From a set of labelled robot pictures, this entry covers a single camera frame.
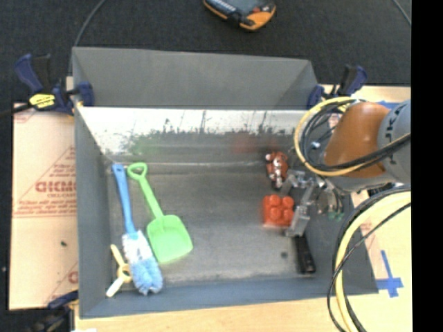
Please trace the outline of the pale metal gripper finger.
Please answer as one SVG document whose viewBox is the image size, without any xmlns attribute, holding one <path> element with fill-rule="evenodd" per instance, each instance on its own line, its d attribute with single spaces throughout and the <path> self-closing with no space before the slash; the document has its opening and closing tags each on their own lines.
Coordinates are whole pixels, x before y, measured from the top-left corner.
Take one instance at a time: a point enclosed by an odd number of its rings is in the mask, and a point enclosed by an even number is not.
<svg viewBox="0 0 443 332">
<path fill-rule="evenodd" d="M 281 194 L 289 194 L 293 188 L 305 189 L 310 183 L 305 171 L 289 170 L 287 177 L 282 182 Z"/>
<path fill-rule="evenodd" d="M 307 224 L 311 218 L 313 200 L 311 199 L 314 187 L 308 187 L 301 197 L 300 204 L 296 206 L 289 227 L 284 231 L 286 237 L 301 237 L 304 235 Z"/>
</svg>

